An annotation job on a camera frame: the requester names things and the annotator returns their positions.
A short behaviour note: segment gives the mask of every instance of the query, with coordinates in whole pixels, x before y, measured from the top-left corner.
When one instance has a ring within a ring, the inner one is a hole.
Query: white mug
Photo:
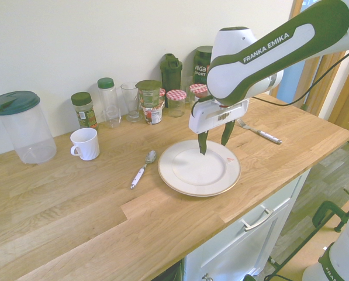
[[[99,155],[98,131],[93,128],[82,128],[71,134],[73,147],[70,153],[82,160],[92,160]]]

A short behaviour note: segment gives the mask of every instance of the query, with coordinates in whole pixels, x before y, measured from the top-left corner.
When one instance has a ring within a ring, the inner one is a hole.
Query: white cabinet
[[[307,171],[185,258],[185,281],[240,281],[264,268]]]

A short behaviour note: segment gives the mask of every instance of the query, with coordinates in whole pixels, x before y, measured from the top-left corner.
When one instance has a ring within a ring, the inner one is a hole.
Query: spoon
[[[155,159],[156,159],[156,151],[151,150],[146,156],[146,164],[144,164],[144,166],[139,170],[139,172],[135,176],[135,178],[132,182],[132,185],[130,186],[131,189],[134,189],[136,187],[136,185],[138,184],[138,181],[140,180],[141,176],[143,175],[143,172],[145,171],[147,164],[153,163],[153,161],[155,161]]]

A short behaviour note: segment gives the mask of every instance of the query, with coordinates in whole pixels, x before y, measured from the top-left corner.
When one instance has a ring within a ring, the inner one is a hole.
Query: wooden countertop
[[[57,154],[42,165],[0,155],[0,280],[151,280],[349,140],[349,131],[300,109],[251,99],[245,122],[283,144],[236,125],[227,147],[242,172],[232,189],[180,194],[155,161],[131,190],[150,150],[160,157],[196,139],[188,112],[164,115],[157,125],[101,124],[101,153],[89,162],[70,154],[70,133],[55,138]],[[208,139],[220,142],[222,131]]]

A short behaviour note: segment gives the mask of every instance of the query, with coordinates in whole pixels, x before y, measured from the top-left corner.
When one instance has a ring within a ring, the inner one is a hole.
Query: white plate
[[[190,196],[214,196],[232,188],[240,175],[237,156],[207,140],[205,155],[198,140],[178,142],[161,155],[158,172],[172,189]]]

